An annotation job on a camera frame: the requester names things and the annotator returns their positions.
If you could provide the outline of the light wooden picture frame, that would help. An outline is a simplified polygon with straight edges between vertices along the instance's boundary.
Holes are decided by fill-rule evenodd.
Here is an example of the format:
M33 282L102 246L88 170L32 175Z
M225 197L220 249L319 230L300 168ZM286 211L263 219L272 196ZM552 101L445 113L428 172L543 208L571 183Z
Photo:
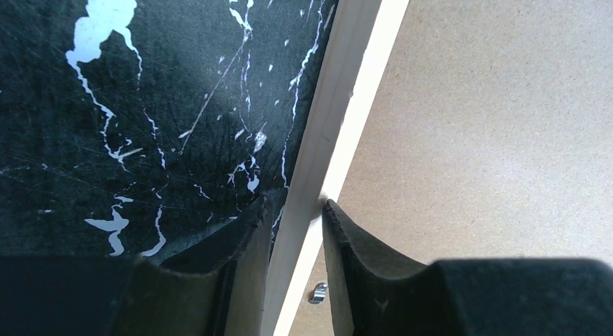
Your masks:
M339 0L267 274L261 335L287 335L410 0Z

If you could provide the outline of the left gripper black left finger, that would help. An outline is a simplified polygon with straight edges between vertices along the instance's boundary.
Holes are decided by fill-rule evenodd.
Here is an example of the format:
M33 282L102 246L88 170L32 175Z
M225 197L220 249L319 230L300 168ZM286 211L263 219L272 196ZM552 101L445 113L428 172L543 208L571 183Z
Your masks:
M258 335L273 198L153 264L143 258L2 257L3 335Z

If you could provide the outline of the brown cardboard backing board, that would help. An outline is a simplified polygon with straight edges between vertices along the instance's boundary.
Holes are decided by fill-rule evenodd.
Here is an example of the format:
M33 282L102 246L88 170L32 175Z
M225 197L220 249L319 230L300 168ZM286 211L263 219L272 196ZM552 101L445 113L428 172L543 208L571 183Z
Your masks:
M335 203L423 264L612 268L612 0L410 0Z

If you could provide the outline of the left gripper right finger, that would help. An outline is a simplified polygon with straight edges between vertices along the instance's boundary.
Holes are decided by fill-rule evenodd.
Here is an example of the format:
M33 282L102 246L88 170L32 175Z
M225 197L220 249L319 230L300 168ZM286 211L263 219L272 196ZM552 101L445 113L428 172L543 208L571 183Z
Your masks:
M322 208L336 335L610 335L612 268L593 259L417 262Z

